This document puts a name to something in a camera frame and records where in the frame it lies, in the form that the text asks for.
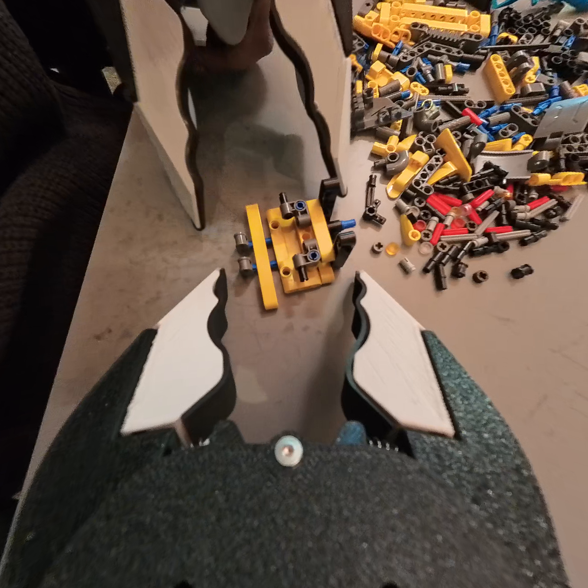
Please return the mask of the pile of toy building parts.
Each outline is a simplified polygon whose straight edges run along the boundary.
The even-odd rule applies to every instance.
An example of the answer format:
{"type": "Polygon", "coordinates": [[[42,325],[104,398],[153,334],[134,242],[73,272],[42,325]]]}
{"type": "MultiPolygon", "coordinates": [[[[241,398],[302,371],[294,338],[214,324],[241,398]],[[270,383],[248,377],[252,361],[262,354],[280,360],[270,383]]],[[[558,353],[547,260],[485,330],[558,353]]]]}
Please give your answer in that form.
{"type": "Polygon", "coordinates": [[[587,1],[362,1],[351,132],[437,291],[587,202],[587,1]]]}

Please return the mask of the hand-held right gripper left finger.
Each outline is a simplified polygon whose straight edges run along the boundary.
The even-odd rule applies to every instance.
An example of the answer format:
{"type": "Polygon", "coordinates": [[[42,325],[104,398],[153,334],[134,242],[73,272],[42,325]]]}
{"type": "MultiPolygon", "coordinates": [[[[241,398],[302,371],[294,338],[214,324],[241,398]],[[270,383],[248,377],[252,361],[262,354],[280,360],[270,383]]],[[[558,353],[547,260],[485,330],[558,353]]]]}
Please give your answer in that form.
{"type": "Polygon", "coordinates": [[[122,436],[170,429],[197,446],[231,415],[236,385],[222,341],[227,301],[226,272],[215,269],[158,321],[122,436]]]}

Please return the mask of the black toy angle connector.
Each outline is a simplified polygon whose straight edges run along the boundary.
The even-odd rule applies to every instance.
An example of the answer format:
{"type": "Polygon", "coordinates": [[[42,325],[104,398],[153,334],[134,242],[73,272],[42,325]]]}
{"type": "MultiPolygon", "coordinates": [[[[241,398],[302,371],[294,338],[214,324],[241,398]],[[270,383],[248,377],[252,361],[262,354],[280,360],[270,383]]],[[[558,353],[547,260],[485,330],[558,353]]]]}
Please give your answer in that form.
{"type": "Polygon", "coordinates": [[[381,200],[376,198],[377,176],[374,173],[369,175],[366,182],[364,212],[362,218],[364,221],[382,227],[386,223],[386,218],[379,214],[381,200]]]}

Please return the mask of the person's dark knit sweater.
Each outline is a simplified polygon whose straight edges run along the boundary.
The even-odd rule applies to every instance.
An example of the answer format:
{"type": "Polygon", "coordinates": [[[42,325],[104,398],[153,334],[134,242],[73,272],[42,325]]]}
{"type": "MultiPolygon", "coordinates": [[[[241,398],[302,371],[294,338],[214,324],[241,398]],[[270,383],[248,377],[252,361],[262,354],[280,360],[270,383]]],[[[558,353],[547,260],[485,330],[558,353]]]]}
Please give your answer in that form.
{"type": "Polygon", "coordinates": [[[86,1],[1,1],[1,509],[28,469],[123,141],[86,1]]]}

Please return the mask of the yellow toy brick frame assembly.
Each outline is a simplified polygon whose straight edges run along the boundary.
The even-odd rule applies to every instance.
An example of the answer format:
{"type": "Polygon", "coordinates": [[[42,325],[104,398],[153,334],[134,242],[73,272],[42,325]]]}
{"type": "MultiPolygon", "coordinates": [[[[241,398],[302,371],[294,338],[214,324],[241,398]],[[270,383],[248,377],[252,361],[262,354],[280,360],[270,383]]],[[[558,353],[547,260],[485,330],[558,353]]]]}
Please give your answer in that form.
{"type": "Polygon", "coordinates": [[[355,220],[331,219],[341,195],[338,179],[324,179],[317,199],[291,200],[282,192],[279,206],[267,210],[274,266],[286,294],[332,283],[355,248],[355,220]]]}

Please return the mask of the yellow toy beam with pins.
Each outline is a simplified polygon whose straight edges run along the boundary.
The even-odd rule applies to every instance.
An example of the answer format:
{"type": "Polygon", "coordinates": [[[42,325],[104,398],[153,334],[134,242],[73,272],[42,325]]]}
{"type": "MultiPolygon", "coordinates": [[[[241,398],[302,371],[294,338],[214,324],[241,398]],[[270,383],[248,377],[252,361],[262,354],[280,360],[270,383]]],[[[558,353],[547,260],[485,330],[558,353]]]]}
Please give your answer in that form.
{"type": "Polygon", "coordinates": [[[258,204],[247,205],[245,211],[249,236],[244,232],[233,235],[235,249],[239,254],[239,272],[244,276],[257,276],[263,307],[266,311],[274,311],[278,308],[273,281],[273,270],[277,268],[277,263],[271,261],[268,254],[271,239],[265,236],[258,204]]]}

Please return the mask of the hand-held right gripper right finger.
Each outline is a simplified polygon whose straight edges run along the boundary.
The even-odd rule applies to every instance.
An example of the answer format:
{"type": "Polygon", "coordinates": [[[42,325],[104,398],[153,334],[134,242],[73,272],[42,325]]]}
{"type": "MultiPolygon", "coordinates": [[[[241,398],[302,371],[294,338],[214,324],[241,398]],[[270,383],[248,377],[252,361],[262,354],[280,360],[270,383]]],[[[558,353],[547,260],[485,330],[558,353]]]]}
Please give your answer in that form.
{"type": "Polygon", "coordinates": [[[384,443],[409,432],[456,440],[424,327],[364,270],[355,273],[352,305],[341,393],[347,421],[384,443]]]}

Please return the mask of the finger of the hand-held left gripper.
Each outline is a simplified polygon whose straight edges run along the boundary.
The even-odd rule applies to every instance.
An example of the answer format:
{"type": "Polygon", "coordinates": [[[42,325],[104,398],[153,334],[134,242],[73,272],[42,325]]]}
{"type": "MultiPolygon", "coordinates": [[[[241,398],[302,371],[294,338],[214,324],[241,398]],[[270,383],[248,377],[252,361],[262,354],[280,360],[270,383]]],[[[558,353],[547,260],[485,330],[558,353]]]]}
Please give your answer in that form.
{"type": "Polygon", "coordinates": [[[272,1],[270,26],[295,68],[327,178],[348,193],[352,1],[272,1]]]}
{"type": "Polygon", "coordinates": [[[121,1],[135,106],[176,197],[195,229],[206,226],[196,165],[198,132],[189,91],[194,39],[179,1],[121,1]]]}

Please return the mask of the person's left hand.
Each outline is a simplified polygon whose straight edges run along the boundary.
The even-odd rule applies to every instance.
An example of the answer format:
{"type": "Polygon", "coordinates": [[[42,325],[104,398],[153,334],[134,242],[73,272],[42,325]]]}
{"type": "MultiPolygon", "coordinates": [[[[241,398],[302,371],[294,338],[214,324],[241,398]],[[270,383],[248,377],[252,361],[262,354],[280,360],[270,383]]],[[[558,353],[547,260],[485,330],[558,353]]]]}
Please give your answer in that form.
{"type": "Polygon", "coordinates": [[[207,25],[205,44],[198,45],[188,60],[195,72],[244,71],[268,56],[274,45],[269,14],[249,19],[246,34],[238,44],[228,45],[207,25]]]}

